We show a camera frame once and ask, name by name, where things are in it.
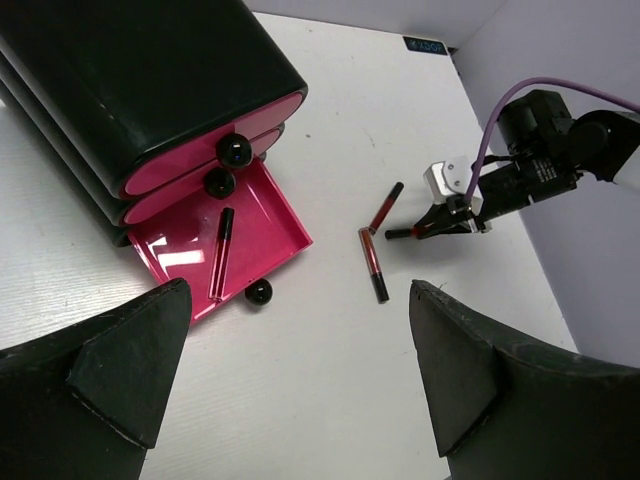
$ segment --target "table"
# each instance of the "table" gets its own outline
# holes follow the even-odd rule
[[[356,230],[396,181],[384,227],[427,209],[426,167],[473,156],[481,131],[446,56],[401,36],[259,15],[310,86],[267,165],[315,240],[270,280],[260,313],[241,299],[189,333],[144,479],[436,479],[408,319],[421,278],[554,345],[575,345],[517,214],[487,235],[386,242],[391,301],[378,305]],[[46,160],[43,141],[0,103],[0,348],[151,289],[133,249],[102,236]]]

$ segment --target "purple cable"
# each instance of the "purple cable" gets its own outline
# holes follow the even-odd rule
[[[520,90],[540,83],[576,90],[578,92],[586,93],[587,95],[606,100],[607,102],[613,103],[614,105],[618,105],[622,108],[626,108],[627,110],[631,110],[632,112],[640,113],[640,105],[638,105],[637,103],[629,102],[624,98],[610,95],[608,93],[596,90],[595,88],[587,87],[585,85],[581,85],[579,83],[570,82],[569,80],[562,80],[560,78],[553,77],[533,77],[517,83],[503,95],[496,107],[493,109],[493,112],[491,112],[489,120],[487,120],[487,125],[485,126],[484,134],[482,135],[482,141],[480,142],[478,158],[476,158],[476,163],[471,175],[471,181],[469,182],[469,188],[467,189],[467,193],[464,194],[465,202],[471,202],[471,199],[473,198],[473,192],[478,186],[478,181],[480,180],[480,171],[482,170],[482,166],[484,164],[484,157],[487,153],[487,148],[489,148],[489,139],[491,138],[491,132],[493,131],[493,127],[498,121],[500,112],[502,112],[502,109],[506,106],[509,100],[511,100],[511,97],[513,97]]]

